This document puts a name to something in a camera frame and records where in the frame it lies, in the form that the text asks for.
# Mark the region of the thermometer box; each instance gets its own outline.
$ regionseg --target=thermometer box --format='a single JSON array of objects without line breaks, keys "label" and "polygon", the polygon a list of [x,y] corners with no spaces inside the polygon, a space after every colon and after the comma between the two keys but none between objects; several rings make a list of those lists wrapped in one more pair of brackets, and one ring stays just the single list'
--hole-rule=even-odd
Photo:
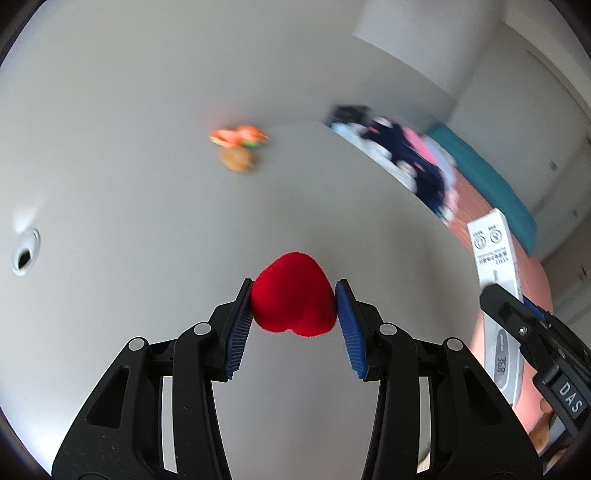
[{"label": "thermometer box", "polygon": [[[505,215],[494,209],[468,223],[468,233],[476,260],[480,290],[498,283],[523,301],[517,271],[517,257]],[[519,342],[484,314],[485,370],[510,405],[515,406],[521,393],[524,359]]]}]

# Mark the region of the pink surface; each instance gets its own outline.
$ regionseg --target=pink surface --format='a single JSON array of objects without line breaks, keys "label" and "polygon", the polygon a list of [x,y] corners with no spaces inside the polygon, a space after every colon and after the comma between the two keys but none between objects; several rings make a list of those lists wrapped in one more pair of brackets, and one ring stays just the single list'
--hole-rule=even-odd
[{"label": "pink surface", "polygon": [[[456,191],[460,198],[455,220],[450,222],[449,228],[458,240],[472,252],[472,244],[466,224],[485,215],[492,207],[460,173],[456,172],[456,175]],[[542,265],[537,259],[527,256],[515,237],[513,237],[513,246],[515,248],[515,255],[517,256],[517,268],[521,279],[523,295],[543,309],[551,312],[553,308],[550,285],[548,284],[548,278]],[[484,362],[482,313],[476,319],[476,327],[470,349],[482,364]],[[540,410],[541,395],[532,383],[534,375],[534,369],[526,362],[523,388],[519,402],[515,406],[515,413],[528,432],[542,416],[542,411]]]},{"label": "pink surface", "polygon": [[439,161],[435,158],[435,155],[433,155],[429,147],[425,145],[425,142],[421,140],[421,137],[419,137],[413,129],[409,127],[403,127],[402,132],[404,133],[405,138],[408,140],[408,143],[410,143],[414,148],[415,152],[421,155],[430,164],[435,165],[436,167],[439,166]]}]

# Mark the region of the red object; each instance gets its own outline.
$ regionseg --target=red object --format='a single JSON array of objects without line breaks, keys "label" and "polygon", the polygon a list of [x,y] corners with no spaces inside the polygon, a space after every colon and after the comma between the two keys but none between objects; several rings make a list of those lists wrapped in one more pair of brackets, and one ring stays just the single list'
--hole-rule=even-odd
[{"label": "red object", "polygon": [[335,294],[316,261],[299,252],[279,257],[255,280],[251,309],[263,330],[304,337],[329,332],[336,322]]}]

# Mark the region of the circular icon on box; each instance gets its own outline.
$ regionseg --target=circular icon on box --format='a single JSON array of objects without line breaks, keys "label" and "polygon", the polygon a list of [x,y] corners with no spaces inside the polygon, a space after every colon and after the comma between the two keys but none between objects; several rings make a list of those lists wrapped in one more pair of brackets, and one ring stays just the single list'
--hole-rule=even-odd
[{"label": "circular icon on box", "polygon": [[497,243],[499,243],[501,240],[503,240],[503,235],[501,234],[501,232],[500,232],[500,231],[498,231],[498,230],[493,230],[493,231],[491,232],[491,241],[492,241],[494,244],[497,244]]},{"label": "circular icon on box", "polygon": [[476,240],[474,240],[474,245],[476,245],[477,249],[482,250],[486,247],[486,239],[482,235],[479,235],[476,237]]}]

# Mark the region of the teal cushion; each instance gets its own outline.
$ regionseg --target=teal cushion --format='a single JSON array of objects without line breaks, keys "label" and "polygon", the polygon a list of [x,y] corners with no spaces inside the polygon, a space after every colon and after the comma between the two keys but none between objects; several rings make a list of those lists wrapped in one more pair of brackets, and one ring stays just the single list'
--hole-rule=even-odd
[{"label": "teal cushion", "polygon": [[538,226],[511,186],[476,151],[443,124],[435,125],[427,135],[456,159],[457,170],[494,208],[498,208],[523,250],[531,255]]}]

